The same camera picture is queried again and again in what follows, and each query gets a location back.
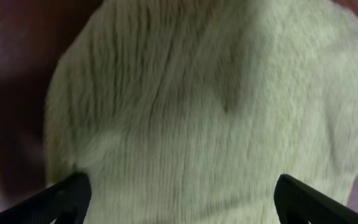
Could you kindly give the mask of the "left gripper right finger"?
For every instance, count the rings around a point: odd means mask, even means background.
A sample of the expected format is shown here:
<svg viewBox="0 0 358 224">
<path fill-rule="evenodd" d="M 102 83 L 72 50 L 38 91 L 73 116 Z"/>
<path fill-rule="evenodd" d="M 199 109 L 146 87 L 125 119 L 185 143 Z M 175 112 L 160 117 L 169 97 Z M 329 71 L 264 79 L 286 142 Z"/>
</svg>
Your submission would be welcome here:
<svg viewBox="0 0 358 224">
<path fill-rule="evenodd" d="M 358 213 L 288 174 L 275 186 L 274 204 L 281 224 L 358 224 Z"/>
</svg>

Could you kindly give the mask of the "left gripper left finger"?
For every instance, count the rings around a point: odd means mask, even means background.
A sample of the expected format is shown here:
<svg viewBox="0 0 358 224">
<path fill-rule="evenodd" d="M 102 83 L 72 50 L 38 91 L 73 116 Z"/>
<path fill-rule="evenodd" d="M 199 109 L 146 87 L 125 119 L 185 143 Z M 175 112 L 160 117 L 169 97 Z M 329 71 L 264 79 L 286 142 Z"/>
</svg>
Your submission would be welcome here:
<svg viewBox="0 0 358 224">
<path fill-rule="evenodd" d="M 83 224 L 91 200 L 85 173 L 75 173 L 0 213 L 0 224 Z"/>
</svg>

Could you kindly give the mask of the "bright green cloth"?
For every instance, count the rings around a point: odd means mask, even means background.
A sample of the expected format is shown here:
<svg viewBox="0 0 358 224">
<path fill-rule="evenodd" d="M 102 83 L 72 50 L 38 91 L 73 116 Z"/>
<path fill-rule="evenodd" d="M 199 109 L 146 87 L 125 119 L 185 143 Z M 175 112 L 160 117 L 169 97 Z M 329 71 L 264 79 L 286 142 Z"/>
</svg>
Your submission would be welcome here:
<svg viewBox="0 0 358 224">
<path fill-rule="evenodd" d="M 60 59 L 49 184 L 86 172 L 86 223 L 277 223 L 281 174 L 346 203 L 358 18 L 327 0 L 108 0 Z"/>
</svg>

